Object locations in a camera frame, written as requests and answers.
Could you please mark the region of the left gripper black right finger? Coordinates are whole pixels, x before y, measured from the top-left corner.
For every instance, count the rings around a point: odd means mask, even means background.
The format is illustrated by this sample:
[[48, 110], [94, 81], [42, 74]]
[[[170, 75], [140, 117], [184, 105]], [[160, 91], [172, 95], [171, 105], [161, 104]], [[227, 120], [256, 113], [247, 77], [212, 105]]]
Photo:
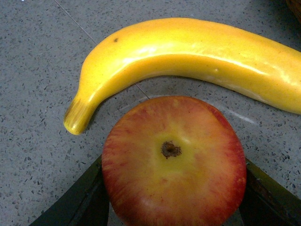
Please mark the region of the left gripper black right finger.
[[301, 200], [246, 159], [246, 190], [239, 212], [245, 226], [299, 226]]

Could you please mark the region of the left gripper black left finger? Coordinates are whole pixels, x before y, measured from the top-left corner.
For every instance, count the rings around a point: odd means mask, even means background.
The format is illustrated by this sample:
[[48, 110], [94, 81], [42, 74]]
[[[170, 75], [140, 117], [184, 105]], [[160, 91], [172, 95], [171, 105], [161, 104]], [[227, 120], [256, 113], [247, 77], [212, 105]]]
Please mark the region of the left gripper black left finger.
[[41, 214], [32, 226], [106, 226], [109, 217], [109, 198], [104, 186], [102, 157]]

